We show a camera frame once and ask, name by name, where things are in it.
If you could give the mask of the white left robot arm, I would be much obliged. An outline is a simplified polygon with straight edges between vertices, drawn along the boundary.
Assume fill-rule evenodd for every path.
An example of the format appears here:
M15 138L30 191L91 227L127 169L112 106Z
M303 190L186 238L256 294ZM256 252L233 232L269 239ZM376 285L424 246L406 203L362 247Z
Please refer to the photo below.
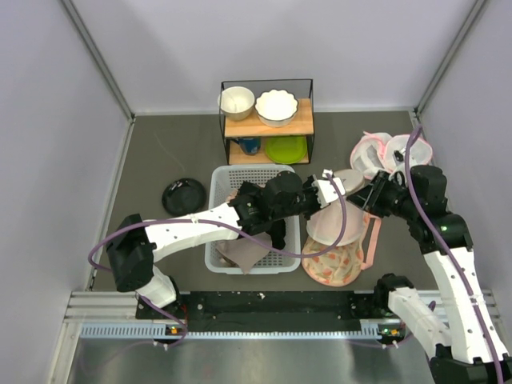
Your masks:
M173 279L156 267L171 254L208 242L235 240L267 233L291 216L310 218L337 199L327 180L282 171L260 186L244 181L228 202L169 221L126 217L106 242L114 283L119 292L148 299L164 317L175 316L181 298Z

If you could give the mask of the white mesh laundry bag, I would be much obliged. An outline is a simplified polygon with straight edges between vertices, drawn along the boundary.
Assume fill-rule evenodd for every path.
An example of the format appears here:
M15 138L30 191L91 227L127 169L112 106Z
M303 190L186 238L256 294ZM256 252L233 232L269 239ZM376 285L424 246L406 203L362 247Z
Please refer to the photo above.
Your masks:
M341 179L348 194L360 190L365 185L363 174L357 170L338 170L334 172L334 176ZM341 203L337 199L311 217L306 224L306 231L316 242L326 246L332 245L339 236L343 218ZM346 202L346 228L337 246L349 245L363 238L366 235L369 219L367 213L354 204Z

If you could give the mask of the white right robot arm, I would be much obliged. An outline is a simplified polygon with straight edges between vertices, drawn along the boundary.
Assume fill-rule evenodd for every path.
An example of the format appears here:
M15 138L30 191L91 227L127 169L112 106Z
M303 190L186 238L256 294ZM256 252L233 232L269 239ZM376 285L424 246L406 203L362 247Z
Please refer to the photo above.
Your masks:
M468 226L447 208L446 184L439 168L420 165L395 176L380 171L349 195L350 203L373 216L406 221L434 276L446 319L424 303L408 278L395 274L378 280L374 308L406 324L436 383L504 383L511 379L511 353L487 309Z

